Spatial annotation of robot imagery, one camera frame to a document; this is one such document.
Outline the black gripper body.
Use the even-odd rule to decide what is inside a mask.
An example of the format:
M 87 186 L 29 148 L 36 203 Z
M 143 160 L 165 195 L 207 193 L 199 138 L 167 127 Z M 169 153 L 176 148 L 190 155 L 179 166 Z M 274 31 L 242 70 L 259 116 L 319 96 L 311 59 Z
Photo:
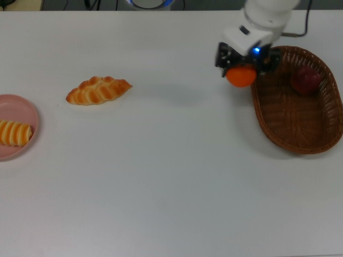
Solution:
M 248 50 L 247 54 L 241 55 L 233 51 L 230 56 L 230 62 L 236 64 L 260 65 L 265 58 L 269 56 L 270 44 L 264 46 L 255 45 Z

